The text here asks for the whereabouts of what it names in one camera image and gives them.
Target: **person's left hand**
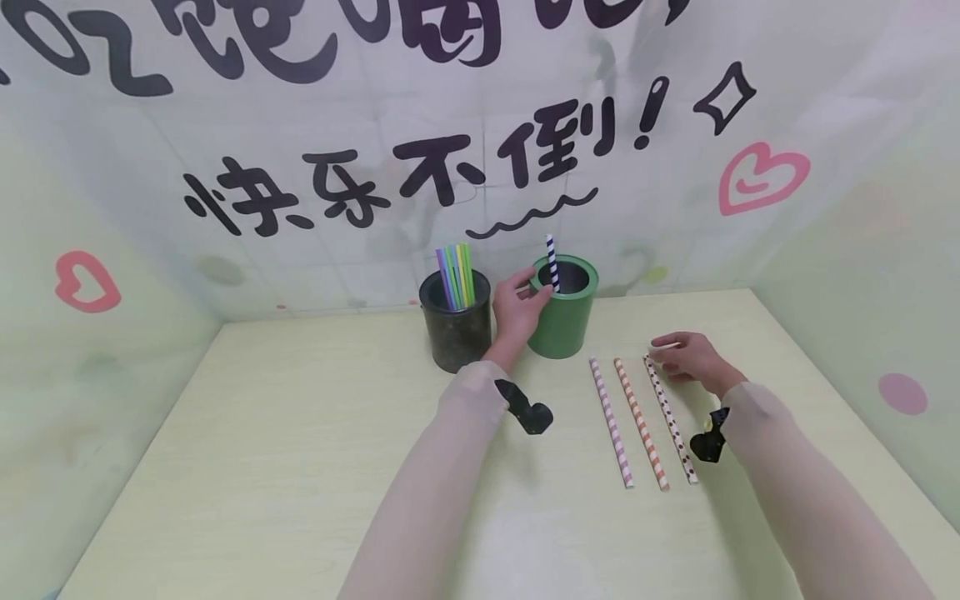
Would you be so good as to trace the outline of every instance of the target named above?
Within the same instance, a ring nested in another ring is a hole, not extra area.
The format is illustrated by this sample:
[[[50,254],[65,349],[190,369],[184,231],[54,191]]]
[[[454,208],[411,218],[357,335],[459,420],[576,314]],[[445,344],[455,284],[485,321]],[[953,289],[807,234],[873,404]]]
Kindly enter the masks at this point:
[[[550,285],[533,294],[529,286],[533,276],[533,267],[514,273],[496,286],[493,295],[496,340],[484,359],[493,361],[507,374],[513,371],[517,358],[537,330],[540,312],[553,296]]]
[[[553,286],[546,285],[536,294],[529,287],[534,268],[514,273],[496,286],[493,314],[496,316],[496,339],[509,340],[521,346],[537,330],[540,312],[550,302]]]

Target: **black wavy line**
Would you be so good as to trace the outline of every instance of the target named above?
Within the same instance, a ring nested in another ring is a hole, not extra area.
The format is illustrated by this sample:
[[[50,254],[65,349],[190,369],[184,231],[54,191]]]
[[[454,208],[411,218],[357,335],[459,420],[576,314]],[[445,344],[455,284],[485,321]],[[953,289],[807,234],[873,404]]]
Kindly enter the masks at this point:
[[[586,196],[584,196],[579,200],[576,198],[570,198],[566,194],[563,194],[560,197],[560,199],[557,201],[557,205],[555,205],[550,210],[547,210],[546,212],[539,210],[538,208],[534,208],[533,210],[525,214],[522,219],[520,219],[513,225],[507,225],[505,223],[497,222],[486,233],[477,233],[472,229],[467,229],[467,237],[473,238],[475,240],[486,240],[486,239],[492,238],[498,231],[516,231],[517,229],[520,229],[523,226],[525,226],[527,223],[529,223],[531,219],[548,219],[552,217],[553,215],[560,212],[560,209],[563,208],[564,205],[583,206],[584,204],[596,198],[598,193],[600,193],[600,188],[594,187],[592,190],[589,191],[588,194],[586,194]]]

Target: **cylindrical container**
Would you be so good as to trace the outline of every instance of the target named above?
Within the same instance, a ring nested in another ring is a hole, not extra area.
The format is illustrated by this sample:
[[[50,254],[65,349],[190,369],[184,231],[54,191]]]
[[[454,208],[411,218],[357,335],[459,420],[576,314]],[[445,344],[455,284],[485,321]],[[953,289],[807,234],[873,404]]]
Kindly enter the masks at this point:
[[[544,358],[569,358],[584,345],[587,321],[600,277],[583,258],[557,254],[560,269],[560,293],[553,293],[540,313],[537,331],[530,338],[530,349]],[[530,281],[534,292],[551,285],[546,256],[534,263],[536,273]]]
[[[446,301],[444,280],[434,273],[420,285],[420,307],[426,318],[433,362],[446,372],[483,358],[492,344],[490,324],[490,282],[473,271],[476,302],[463,310],[453,310]]]

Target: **purple straw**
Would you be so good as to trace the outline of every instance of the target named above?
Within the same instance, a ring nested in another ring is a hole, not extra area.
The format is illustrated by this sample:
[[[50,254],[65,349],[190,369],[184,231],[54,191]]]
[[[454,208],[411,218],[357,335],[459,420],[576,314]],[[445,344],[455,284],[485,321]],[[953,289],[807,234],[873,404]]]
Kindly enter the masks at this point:
[[[446,294],[446,307],[449,310],[453,310],[455,306],[453,305],[453,292],[450,288],[450,277],[447,274],[446,269],[446,258],[444,256],[444,251],[440,248],[437,248],[437,264],[440,267],[440,277],[444,280],[444,293]]]

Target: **pink circle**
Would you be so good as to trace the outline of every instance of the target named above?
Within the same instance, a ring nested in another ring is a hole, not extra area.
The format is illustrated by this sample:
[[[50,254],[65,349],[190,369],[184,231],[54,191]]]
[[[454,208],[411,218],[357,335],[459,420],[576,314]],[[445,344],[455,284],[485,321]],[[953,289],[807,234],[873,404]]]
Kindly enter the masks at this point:
[[[926,392],[913,377],[898,372],[888,372],[880,378],[877,387],[890,408],[905,415],[922,415],[926,412]]]

